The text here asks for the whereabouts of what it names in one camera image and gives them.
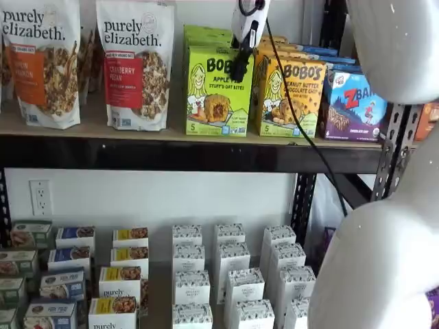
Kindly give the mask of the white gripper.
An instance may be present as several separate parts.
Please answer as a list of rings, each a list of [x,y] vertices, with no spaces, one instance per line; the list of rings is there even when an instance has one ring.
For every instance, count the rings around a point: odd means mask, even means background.
[[[267,1],[238,0],[232,18],[232,46],[237,51],[230,69],[230,78],[234,82],[243,82],[248,72],[247,66],[258,47],[267,19]]]

